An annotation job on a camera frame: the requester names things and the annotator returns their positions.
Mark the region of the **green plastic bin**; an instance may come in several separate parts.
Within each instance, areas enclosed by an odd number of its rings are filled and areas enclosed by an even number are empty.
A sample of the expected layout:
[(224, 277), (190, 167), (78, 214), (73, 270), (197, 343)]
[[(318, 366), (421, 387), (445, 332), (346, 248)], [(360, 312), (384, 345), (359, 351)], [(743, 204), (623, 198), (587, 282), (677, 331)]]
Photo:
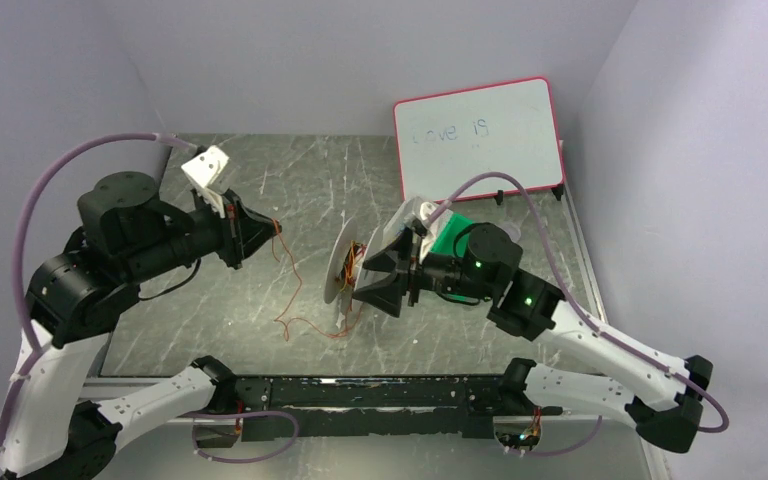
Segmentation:
[(477, 306), (486, 300), (481, 288), (463, 272), (466, 247), (478, 224), (454, 213), (434, 225), (436, 232), (429, 232), (421, 242), (420, 291), (464, 306)]

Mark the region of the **wires wound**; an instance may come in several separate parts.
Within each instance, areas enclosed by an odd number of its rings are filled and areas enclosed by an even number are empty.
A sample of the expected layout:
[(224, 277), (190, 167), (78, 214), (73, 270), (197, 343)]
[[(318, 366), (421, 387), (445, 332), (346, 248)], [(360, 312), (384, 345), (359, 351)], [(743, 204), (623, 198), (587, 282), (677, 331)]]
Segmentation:
[(366, 244), (358, 243), (355, 241), (350, 243), (341, 272), (336, 279), (340, 286), (340, 292), (347, 290), (349, 287), (355, 287), (366, 250)]

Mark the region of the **white filament spool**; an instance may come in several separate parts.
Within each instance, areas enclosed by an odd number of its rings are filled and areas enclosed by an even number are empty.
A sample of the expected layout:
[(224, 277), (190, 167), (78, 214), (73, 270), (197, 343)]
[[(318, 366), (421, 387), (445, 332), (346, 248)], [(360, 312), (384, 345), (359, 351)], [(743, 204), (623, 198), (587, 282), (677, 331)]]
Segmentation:
[(337, 327), (348, 327), (353, 314), (362, 310), (364, 303), (354, 298), (354, 291), (365, 276), (363, 262), (369, 243), (363, 242), (358, 233), (358, 224), (354, 217), (346, 220), (337, 235), (327, 262), (322, 298), (325, 304), (335, 304)]

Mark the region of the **white plastic bin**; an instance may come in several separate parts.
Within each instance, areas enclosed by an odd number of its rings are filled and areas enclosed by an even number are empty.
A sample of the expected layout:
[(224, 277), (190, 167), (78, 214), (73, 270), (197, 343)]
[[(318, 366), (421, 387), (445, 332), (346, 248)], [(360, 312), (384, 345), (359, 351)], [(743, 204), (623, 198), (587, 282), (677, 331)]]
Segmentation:
[[(394, 215), (378, 229), (380, 245), (386, 246), (394, 241), (404, 228), (412, 225), (414, 219), (426, 222), (438, 207), (437, 203), (421, 196), (405, 200)], [(430, 249), (434, 245), (450, 217), (451, 212), (446, 211), (431, 223), (422, 241), (423, 248)]]

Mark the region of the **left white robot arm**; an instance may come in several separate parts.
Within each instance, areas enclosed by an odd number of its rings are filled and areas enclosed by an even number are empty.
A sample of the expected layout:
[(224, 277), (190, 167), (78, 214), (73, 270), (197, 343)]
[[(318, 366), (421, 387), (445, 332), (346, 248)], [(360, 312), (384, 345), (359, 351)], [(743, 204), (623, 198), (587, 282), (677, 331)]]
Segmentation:
[(6, 479), (90, 479), (114, 455), (168, 420), (238, 407), (237, 379), (203, 356), (172, 378), (117, 400), (80, 397), (97, 354), (141, 285), (208, 255), (228, 267), (281, 230), (232, 190), (217, 204), (196, 196), (185, 212), (161, 200), (154, 179), (120, 172), (77, 202), (81, 226), (44, 262), (21, 300), (39, 350), (24, 342), (0, 416), (0, 470)]

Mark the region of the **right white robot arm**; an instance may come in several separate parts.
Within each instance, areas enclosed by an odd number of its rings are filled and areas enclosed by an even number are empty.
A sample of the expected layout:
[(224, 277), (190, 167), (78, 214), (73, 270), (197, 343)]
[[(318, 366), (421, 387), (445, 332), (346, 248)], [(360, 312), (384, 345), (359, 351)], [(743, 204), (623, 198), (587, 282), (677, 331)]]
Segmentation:
[(493, 224), (471, 225), (461, 238), (461, 252), (422, 256), (421, 239), (409, 228), (391, 236), (374, 231), (353, 298), (392, 317), (423, 291), (452, 294), (468, 306), (487, 303), (486, 317), (500, 330), (552, 345), (596, 371), (578, 374), (514, 358), (497, 385), (503, 413), (579, 411), (624, 423), (663, 450), (690, 450), (702, 430), (710, 361), (665, 354), (590, 320), (558, 287), (521, 269), (521, 246)]

